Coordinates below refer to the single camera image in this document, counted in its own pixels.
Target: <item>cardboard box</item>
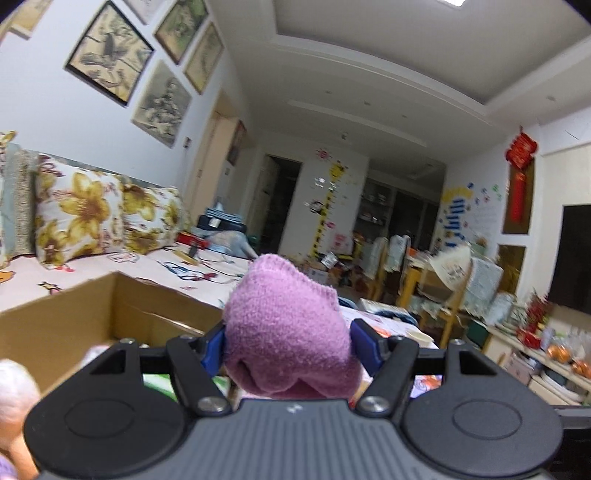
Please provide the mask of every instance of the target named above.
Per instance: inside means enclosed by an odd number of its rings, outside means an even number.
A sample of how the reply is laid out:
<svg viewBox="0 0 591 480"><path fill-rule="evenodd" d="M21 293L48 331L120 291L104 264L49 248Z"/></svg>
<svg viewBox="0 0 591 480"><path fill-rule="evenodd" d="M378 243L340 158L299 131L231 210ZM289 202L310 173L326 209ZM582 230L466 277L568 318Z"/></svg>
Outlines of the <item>cardboard box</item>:
<svg viewBox="0 0 591 480"><path fill-rule="evenodd" d="M46 393L93 345L135 338L163 346L184 333L203 335L221 318L220 309L176 290L111 273L0 313L0 358L27 367Z"/></svg>
<svg viewBox="0 0 591 480"><path fill-rule="evenodd" d="M518 357L516 353L513 353L513 355L507 360L505 370L524 385L529 384L532 375L535 375L536 373L536 369L525 360Z"/></svg>

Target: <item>framed painting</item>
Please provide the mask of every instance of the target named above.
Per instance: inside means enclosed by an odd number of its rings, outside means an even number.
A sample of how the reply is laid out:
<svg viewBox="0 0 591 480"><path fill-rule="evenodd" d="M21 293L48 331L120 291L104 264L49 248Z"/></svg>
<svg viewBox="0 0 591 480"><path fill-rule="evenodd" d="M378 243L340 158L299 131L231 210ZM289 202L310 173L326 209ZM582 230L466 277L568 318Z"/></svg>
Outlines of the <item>framed painting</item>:
<svg viewBox="0 0 591 480"><path fill-rule="evenodd" d="M160 60L132 118L134 125L172 147L191 95Z"/></svg>
<svg viewBox="0 0 591 480"><path fill-rule="evenodd" d="M12 20L11 30L25 38L31 38L51 2L52 0L25 0Z"/></svg>
<svg viewBox="0 0 591 480"><path fill-rule="evenodd" d="M217 34L215 25L211 23L185 69L185 75L200 95L205 90L222 53L222 40Z"/></svg>
<svg viewBox="0 0 591 480"><path fill-rule="evenodd" d="M206 18L203 0L176 0L154 34L177 65Z"/></svg>
<svg viewBox="0 0 591 480"><path fill-rule="evenodd" d="M125 3L138 16L140 21L147 25L154 18L156 11L166 0L125 0Z"/></svg>
<svg viewBox="0 0 591 480"><path fill-rule="evenodd" d="M65 69L127 106L153 52L109 0L82 35Z"/></svg>

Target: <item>doorway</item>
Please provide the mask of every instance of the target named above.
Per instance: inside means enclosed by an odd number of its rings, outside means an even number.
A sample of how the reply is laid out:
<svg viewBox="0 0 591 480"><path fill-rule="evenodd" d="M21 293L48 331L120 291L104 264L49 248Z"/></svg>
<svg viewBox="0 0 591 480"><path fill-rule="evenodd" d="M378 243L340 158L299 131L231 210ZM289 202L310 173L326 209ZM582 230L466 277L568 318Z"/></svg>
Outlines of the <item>doorway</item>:
<svg viewBox="0 0 591 480"><path fill-rule="evenodd" d="M279 251L283 229L301 170L300 162L278 157L270 157L269 160L272 162L271 170L276 173L274 185L267 190L269 202L261 229L259 243L261 254L276 254Z"/></svg>

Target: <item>wall decoration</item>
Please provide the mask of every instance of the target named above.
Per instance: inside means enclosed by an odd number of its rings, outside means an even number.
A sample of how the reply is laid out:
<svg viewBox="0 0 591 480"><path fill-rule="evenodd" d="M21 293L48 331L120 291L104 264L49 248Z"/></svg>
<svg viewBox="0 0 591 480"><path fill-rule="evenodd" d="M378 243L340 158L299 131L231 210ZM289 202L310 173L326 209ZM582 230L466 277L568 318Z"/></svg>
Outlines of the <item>wall decoration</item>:
<svg viewBox="0 0 591 480"><path fill-rule="evenodd" d="M223 45L213 23L209 24L199 41L191 60L185 69L185 75L201 95L212 76L218 60L222 56Z"/></svg>
<svg viewBox="0 0 591 480"><path fill-rule="evenodd" d="M31 38L33 30L53 0L25 0L10 26L13 32L25 38Z"/></svg>
<svg viewBox="0 0 591 480"><path fill-rule="evenodd" d="M242 141L245 137L246 127L244 126L242 121L239 121L236 126L236 131L234 132L234 137L232 138L230 151L228 152L228 156L226 157L226 161L229 162L229 164L232 166L235 166L236 162L238 161L238 155L240 154Z"/></svg>
<svg viewBox="0 0 591 480"><path fill-rule="evenodd" d="M144 25L150 23L165 0L125 0Z"/></svg>
<svg viewBox="0 0 591 480"><path fill-rule="evenodd" d="M172 147L190 103L189 92L160 60L131 121Z"/></svg>
<svg viewBox="0 0 591 480"><path fill-rule="evenodd" d="M517 156L510 156L512 155L513 145L506 154L508 158L513 158L513 160L509 161L511 163L509 198L505 210L503 233L517 235L527 235L530 232L531 209L534 203L535 160L531 154L530 158L525 158L525 160L522 157L526 157L528 151L534 153L537 144L535 144L535 147L530 146L530 141L535 143L531 138L523 141L526 143L526 147L520 148L517 146Z"/></svg>
<svg viewBox="0 0 591 480"><path fill-rule="evenodd" d="M332 155L324 148L319 148L316 150L316 156L318 156L318 158L321 160L329 160L332 158Z"/></svg>
<svg viewBox="0 0 591 480"><path fill-rule="evenodd" d="M176 0L154 34L177 65L206 18L203 0Z"/></svg>
<svg viewBox="0 0 591 480"><path fill-rule="evenodd" d="M498 184L446 189L432 246L455 247L463 241L485 238L493 242L502 221L505 196Z"/></svg>
<svg viewBox="0 0 591 480"><path fill-rule="evenodd" d="M153 52L109 0L90 23L65 68L127 106Z"/></svg>
<svg viewBox="0 0 591 480"><path fill-rule="evenodd" d="M511 164L511 187L509 188L509 219L519 224L523 220L525 207L525 191L527 177L524 173L529 164L534 161L533 154L538 150L538 144L529 135L519 129L519 135L513 140L511 147L505 154L505 159Z"/></svg>
<svg viewBox="0 0 591 480"><path fill-rule="evenodd" d="M341 178L347 171L347 167L345 167L339 160L332 162L330 165L329 175L330 175L330 182L333 185L332 188L329 188L327 192L326 199L324 200L323 207L319 212L320 220L318 222L318 228L316 229L316 234L314 236L314 243L312 245L312 249L310 251L311 257L318 256L320 241L322 240L322 236L324 235L324 231L326 230L326 222L327 217L330 210L330 205L333 200L333 196L335 195L335 189L340 182Z"/></svg>
<svg viewBox="0 0 591 480"><path fill-rule="evenodd" d="M498 261L503 269L503 277L499 285L499 291L515 294L521 267L525 258L525 247L519 245L499 245Z"/></svg>

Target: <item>sofa cushion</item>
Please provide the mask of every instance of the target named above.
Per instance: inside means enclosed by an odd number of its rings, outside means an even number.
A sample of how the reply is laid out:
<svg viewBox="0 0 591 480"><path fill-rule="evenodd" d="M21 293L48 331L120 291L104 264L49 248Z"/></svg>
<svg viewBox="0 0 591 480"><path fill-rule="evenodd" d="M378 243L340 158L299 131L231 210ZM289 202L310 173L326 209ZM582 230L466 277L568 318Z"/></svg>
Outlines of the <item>sofa cushion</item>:
<svg viewBox="0 0 591 480"><path fill-rule="evenodd" d="M29 152L11 142L6 148L4 190L0 213L8 261L35 252L33 238L34 184Z"/></svg>
<svg viewBox="0 0 591 480"><path fill-rule="evenodd" d="M177 189L128 184L124 198L127 250L145 255L174 244L184 220Z"/></svg>
<svg viewBox="0 0 591 480"><path fill-rule="evenodd" d="M35 246L44 265L123 249L123 184L117 175L45 158L38 166Z"/></svg>

